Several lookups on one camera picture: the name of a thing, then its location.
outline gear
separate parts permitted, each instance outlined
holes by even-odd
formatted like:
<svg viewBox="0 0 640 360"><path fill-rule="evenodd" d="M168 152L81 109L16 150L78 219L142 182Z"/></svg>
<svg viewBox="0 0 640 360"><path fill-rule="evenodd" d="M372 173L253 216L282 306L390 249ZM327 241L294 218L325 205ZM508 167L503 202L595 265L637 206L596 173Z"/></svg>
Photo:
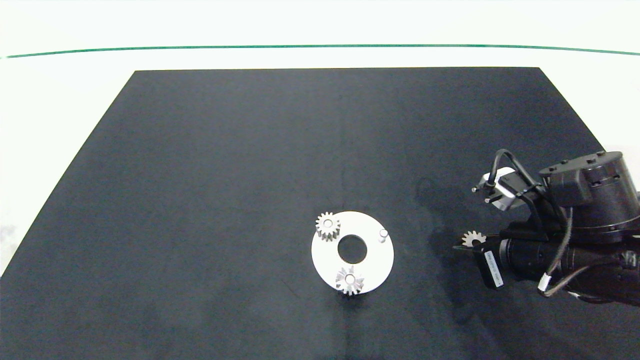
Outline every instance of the gear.
<svg viewBox="0 0 640 360"><path fill-rule="evenodd" d="M316 233L324 241L333 241L340 234L340 220L333 213L320 214L316 220Z"/></svg>
<svg viewBox="0 0 640 360"><path fill-rule="evenodd" d="M349 270L342 268L335 276L335 287L345 295L358 295L362 291L364 278L356 276L353 266Z"/></svg>
<svg viewBox="0 0 640 360"><path fill-rule="evenodd" d="M483 243L486 241L486 236L482 235L482 233L477 233L475 230L469 231L462 237L462 245L466 247L473 247L474 240Z"/></svg>

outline center hole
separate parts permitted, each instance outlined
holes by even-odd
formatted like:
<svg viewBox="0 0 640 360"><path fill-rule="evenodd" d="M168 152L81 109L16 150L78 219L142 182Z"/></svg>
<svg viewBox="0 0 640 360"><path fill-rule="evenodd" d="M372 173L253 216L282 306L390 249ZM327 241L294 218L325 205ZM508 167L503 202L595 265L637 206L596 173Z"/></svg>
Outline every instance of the center hole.
<svg viewBox="0 0 640 360"><path fill-rule="evenodd" d="M367 245L356 235L347 235L338 243L338 254L349 264L357 264L367 256Z"/></svg>

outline white ring plate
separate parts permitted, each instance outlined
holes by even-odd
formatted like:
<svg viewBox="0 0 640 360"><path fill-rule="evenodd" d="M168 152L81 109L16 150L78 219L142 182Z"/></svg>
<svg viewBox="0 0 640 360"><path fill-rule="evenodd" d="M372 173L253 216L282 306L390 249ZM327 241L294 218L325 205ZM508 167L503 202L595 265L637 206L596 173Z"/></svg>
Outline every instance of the white ring plate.
<svg viewBox="0 0 640 360"><path fill-rule="evenodd" d="M380 286L389 276L394 265L394 246L391 236L387 235L384 242L380 231L383 227L376 219L357 211L344 211L334 214L340 220L340 234L333 241L324 241L318 234L311 242L311 258L322 280L332 288L336 287L335 277L344 268L353 266L356 277L363 277L362 293L367 293ZM338 254L340 240L348 235L359 236L367 245L366 257L357 264L349 264Z"/></svg>

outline black mat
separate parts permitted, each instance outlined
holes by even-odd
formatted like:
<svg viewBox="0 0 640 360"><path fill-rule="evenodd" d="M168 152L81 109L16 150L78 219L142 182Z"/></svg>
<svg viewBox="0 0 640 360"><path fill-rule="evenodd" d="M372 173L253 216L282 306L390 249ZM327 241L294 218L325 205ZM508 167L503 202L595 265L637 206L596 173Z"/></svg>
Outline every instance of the black mat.
<svg viewBox="0 0 640 360"><path fill-rule="evenodd" d="M1 279L3 358L637 357L638 309L486 290L451 249L526 216L470 192L501 147L600 149L540 69L136 72ZM310 256L345 210L396 253L351 300Z"/></svg>

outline white floor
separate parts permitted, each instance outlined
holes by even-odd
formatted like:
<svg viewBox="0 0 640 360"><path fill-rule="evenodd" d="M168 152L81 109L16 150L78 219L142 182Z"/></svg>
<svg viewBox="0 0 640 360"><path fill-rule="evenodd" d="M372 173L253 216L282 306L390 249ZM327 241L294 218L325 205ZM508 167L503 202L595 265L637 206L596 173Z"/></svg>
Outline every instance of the white floor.
<svg viewBox="0 0 640 360"><path fill-rule="evenodd" d="M640 185L640 56L477 47L136 50L281 44L504 44L640 53L630 1L1 1L0 274L135 70L539 67Z"/></svg>

